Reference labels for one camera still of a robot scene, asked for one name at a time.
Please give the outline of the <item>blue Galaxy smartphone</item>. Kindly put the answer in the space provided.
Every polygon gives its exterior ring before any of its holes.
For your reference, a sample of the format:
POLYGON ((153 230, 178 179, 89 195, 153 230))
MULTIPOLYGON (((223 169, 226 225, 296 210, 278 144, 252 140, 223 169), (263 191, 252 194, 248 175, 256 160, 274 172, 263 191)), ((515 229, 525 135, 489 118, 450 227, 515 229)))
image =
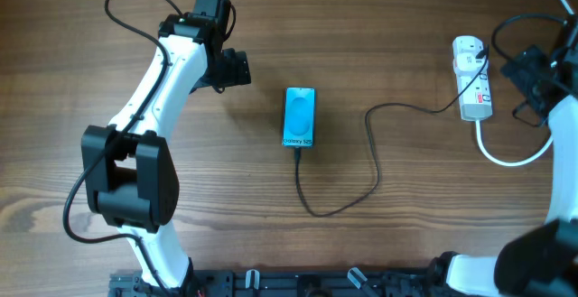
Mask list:
POLYGON ((314 88, 287 88, 284 95, 282 144, 312 148, 315 135, 316 91, 314 88))

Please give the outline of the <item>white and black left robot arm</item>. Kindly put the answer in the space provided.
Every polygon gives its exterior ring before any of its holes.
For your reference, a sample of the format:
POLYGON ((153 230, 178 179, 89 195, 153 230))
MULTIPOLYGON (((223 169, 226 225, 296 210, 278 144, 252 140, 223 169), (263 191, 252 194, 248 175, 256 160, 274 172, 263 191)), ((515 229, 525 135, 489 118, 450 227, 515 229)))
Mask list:
POLYGON ((230 0, 196 0, 175 11, 148 35, 156 51, 133 96, 106 126, 81 137, 89 209, 133 241, 142 267, 143 293, 186 296, 193 292, 191 259, 172 223, 180 183, 169 142, 189 95, 199 88, 221 94, 251 82, 247 55, 224 48, 236 22, 230 0))

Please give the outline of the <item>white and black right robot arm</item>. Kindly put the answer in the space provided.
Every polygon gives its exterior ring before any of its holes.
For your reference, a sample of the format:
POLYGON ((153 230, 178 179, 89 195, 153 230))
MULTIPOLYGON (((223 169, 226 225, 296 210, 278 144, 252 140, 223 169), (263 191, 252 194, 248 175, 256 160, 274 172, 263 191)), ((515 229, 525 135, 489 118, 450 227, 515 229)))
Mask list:
POLYGON ((426 296, 577 294, 577 17, 560 23, 550 54, 530 46, 507 56, 501 69, 550 132, 553 182, 545 223, 496 256, 435 258, 423 284, 426 296))

